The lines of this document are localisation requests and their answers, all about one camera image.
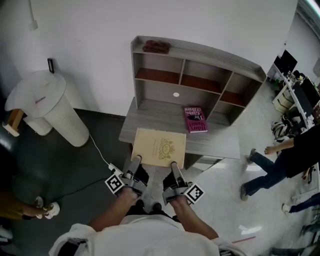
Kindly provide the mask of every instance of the human arm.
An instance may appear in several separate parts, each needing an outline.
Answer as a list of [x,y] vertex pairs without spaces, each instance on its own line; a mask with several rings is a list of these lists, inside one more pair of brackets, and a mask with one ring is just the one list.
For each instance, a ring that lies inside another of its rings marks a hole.
[[114,203],[102,215],[92,220],[89,226],[99,232],[105,228],[119,225],[137,200],[138,195],[131,188],[124,187]]
[[218,238],[217,232],[203,222],[188,204],[187,197],[184,195],[178,196],[175,200],[171,201],[174,212],[181,222],[183,228],[187,232],[197,233],[213,240]]
[[290,138],[279,145],[276,146],[267,146],[264,150],[264,153],[266,155],[272,155],[278,151],[285,150],[285,149],[290,149],[295,146],[294,138]]

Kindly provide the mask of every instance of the white shirt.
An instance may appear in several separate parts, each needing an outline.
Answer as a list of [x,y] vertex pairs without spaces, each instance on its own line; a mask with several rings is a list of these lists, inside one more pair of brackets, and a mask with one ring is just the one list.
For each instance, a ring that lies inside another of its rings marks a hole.
[[77,256],[220,256],[223,250],[248,256],[238,246],[221,238],[184,231],[182,225],[163,215],[130,215],[120,225],[96,232],[92,227],[74,224],[57,239],[49,255],[58,256],[70,239],[82,243]]

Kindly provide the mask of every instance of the white tiled floor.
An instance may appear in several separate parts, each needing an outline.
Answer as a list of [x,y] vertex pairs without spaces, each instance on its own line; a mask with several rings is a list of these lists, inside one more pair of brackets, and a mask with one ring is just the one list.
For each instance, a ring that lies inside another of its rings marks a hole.
[[[273,144],[270,127],[272,122],[279,119],[280,113],[272,105],[272,98],[270,84],[263,84],[238,119],[236,125],[241,159],[224,159],[205,172],[191,168],[184,173],[187,181],[197,182],[206,191],[203,198],[193,206],[199,217],[228,241],[255,237],[239,243],[254,256],[268,254],[271,247],[303,247],[311,239],[311,234],[299,237],[303,224],[308,223],[312,217],[310,210],[288,215],[281,210],[282,203],[290,203],[291,196],[297,194],[298,190],[308,189],[300,176],[286,179],[269,190],[261,189],[247,202],[240,200],[241,184],[266,174],[263,170],[245,171],[245,156],[251,148],[263,153],[266,146]],[[274,161],[276,156],[272,155],[270,159]],[[154,167],[147,170],[150,174],[148,190],[151,193],[144,200],[150,204],[154,201],[163,202],[162,180],[169,170],[155,172]],[[174,215],[170,205],[165,206],[164,210]],[[258,231],[244,234],[245,229]]]

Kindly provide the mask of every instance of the power plug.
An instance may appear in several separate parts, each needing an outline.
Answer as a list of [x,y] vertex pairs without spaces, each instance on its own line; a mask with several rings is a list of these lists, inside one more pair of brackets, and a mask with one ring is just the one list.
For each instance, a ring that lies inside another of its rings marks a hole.
[[109,170],[112,171],[113,174],[115,174],[117,177],[122,176],[122,174],[124,174],[120,169],[118,169],[117,167],[115,167],[112,163],[109,163]]

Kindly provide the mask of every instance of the sleeve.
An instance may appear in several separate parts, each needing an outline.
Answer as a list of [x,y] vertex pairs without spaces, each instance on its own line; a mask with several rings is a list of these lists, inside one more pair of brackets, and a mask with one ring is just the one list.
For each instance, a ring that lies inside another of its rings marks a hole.
[[320,125],[312,127],[310,130],[307,130],[305,133],[302,133],[293,139],[295,147],[304,147],[311,142],[320,142]]
[[49,251],[49,256],[58,256],[62,247],[70,241],[81,244],[88,241],[88,238],[97,233],[92,227],[83,224],[72,225],[69,232],[60,236]]
[[227,242],[220,237],[215,238],[211,241],[214,242],[219,247],[219,252],[221,256],[223,255],[227,256],[232,254],[236,256],[251,256],[250,253],[243,250],[241,247],[234,245],[233,243]]

